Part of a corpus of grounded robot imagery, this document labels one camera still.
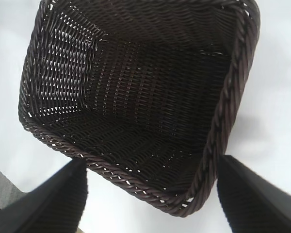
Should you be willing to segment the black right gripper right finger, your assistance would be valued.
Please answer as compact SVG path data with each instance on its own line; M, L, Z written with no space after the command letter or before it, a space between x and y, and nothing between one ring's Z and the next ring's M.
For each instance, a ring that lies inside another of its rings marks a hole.
M234 233L291 233L291 195L230 155L219 159L217 191Z

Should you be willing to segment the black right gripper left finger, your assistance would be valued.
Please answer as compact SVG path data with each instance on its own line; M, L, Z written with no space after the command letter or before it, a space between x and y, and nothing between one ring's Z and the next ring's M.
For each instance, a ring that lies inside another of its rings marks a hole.
M73 159L31 192L0 172L0 233L76 233L88 196L83 159Z

